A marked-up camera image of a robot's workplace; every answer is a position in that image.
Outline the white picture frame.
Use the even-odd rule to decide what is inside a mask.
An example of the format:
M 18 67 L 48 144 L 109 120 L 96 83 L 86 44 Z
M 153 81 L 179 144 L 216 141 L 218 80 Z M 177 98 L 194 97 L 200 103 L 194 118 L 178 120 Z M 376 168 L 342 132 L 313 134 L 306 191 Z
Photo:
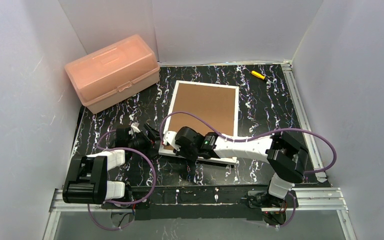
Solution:
M 237 137 L 239 87 L 178 80 L 175 83 L 168 114 L 174 112 L 191 113 L 222 134 Z M 174 114 L 166 120 L 163 132 L 178 132 L 184 126 L 192 128 L 203 136 L 208 132 L 213 132 L 199 120 L 181 113 Z M 171 146 L 160 145 L 158 152 L 163 156 L 182 158 L 176 156 L 173 150 Z M 198 160 L 221 165 L 235 165 L 237 158 L 203 159 L 200 157 Z

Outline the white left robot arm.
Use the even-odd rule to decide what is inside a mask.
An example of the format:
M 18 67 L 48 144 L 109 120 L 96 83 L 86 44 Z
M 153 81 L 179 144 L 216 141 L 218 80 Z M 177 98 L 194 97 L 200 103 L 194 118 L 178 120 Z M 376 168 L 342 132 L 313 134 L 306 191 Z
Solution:
M 157 174 L 152 160 L 158 156 L 155 144 L 160 140 L 159 131 L 147 123 L 140 127 L 135 122 L 113 133 L 115 137 L 108 148 L 98 145 L 100 152 L 77 156 L 70 161 L 62 189 L 65 203 L 134 205 L 150 197 L 156 187 Z M 125 182 L 108 180 L 108 172 L 124 165 L 132 154 L 147 161 L 152 174 L 151 189 L 139 200 L 129 195 Z

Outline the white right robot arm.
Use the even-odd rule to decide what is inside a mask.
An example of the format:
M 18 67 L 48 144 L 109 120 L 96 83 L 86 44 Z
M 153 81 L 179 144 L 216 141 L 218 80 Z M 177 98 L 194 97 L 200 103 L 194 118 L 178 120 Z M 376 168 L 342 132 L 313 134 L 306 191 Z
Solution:
M 263 161 L 274 170 L 267 194 L 284 199 L 288 192 L 304 180 L 309 159 L 306 146 L 286 131 L 260 137 L 234 137 L 209 132 L 202 135 L 190 127 L 179 131 L 167 131 L 164 145 L 173 147 L 173 152 L 188 160 L 242 158 Z

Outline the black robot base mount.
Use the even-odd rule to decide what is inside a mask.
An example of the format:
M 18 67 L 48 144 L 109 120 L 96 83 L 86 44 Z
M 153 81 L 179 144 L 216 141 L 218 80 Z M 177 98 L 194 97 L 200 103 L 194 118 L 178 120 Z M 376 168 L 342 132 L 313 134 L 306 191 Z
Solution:
M 267 185 L 157 186 L 136 205 L 104 203 L 105 210 L 135 212 L 137 221 L 157 219 L 246 219 L 283 223 L 288 211 L 299 206 L 295 191 L 284 200 L 268 196 Z

